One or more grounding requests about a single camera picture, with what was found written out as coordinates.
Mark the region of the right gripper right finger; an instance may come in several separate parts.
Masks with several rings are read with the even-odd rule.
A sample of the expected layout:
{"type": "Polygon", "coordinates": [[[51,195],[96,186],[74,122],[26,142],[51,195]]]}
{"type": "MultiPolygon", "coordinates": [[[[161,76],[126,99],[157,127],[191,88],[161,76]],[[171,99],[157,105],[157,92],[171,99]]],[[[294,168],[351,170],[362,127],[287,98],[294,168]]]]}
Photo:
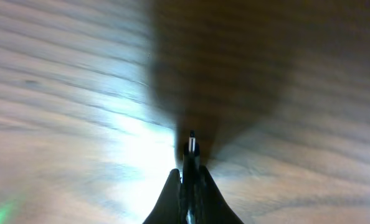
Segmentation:
{"type": "Polygon", "coordinates": [[[201,177],[202,219],[205,224],[243,224],[229,207],[206,166],[199,167],[201,177]]]}

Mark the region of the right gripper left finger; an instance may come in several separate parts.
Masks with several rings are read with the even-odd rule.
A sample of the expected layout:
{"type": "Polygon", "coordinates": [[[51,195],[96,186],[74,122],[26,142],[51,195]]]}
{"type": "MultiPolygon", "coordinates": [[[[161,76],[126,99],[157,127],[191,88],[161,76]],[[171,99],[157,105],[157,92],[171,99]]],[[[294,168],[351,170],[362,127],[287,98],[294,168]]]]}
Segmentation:
{"type": "Polygon", "coordinates": [[[181,179],[178,169],[170,171],[164,187],[143,224],[179,224],[181,179]]]}

